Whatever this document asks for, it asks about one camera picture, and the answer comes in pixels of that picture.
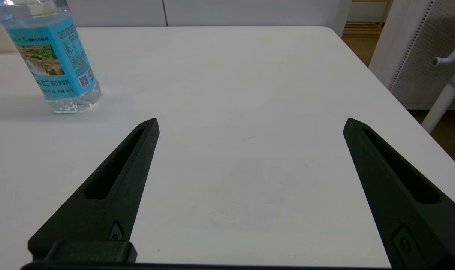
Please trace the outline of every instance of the white stand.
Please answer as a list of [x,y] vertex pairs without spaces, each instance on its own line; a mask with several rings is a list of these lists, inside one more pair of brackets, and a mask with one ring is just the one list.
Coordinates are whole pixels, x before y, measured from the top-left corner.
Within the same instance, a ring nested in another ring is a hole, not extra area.
[[[455,61],[455,51],[453,51],[447,58],[436,57],[433,60],[433,65],[446,65]],[[427,114],[426,118],[422,122],[422,127],[429,133],[433,131],[439,120],[445,114],[446,110],[452,104],[455,99],[455,73],[451,81],[446,84],[441,94],[439,95],[433,107]]]

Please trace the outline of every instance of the waterfall picture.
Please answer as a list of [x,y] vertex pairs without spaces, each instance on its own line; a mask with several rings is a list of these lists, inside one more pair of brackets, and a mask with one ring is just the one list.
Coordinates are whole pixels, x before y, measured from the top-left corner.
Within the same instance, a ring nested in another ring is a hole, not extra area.
[[17,46],[17,49],[33,75],[64,74],[51,45]]

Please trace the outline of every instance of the plastic water bottle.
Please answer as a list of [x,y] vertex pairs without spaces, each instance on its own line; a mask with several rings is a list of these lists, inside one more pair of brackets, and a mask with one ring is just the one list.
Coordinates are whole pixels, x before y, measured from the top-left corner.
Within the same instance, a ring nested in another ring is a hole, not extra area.
[[0,0],[0,24],[55,113],[94,106],[101,89],[66,0]]

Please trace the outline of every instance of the wooden floor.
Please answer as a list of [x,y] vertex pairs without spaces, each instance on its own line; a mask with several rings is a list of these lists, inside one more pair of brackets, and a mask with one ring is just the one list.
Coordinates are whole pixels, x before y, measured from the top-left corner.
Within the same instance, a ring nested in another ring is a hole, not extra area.
[[356,53],[366,66],[369,66],[378,38],[343,37],[343,41],[349,46],[349,48],[351,48],[352,51],[354,51],[354,53]]
[[[378,38],[343,38],[343,41],[366,66],[369,66]],[[424,120],[428,113],[427,110],[409,112],[419,123]],[[431,135],[455,161],[455,111],[447,111]]]

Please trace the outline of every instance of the screw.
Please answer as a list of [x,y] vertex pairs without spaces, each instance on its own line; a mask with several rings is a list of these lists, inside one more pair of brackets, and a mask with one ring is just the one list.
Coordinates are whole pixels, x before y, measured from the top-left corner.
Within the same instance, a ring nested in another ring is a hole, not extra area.
[[406,238],[401,238],[400,241],[401,244],[401,249],[405,252],[411,251],[411,245],[409,244],[409,241]]

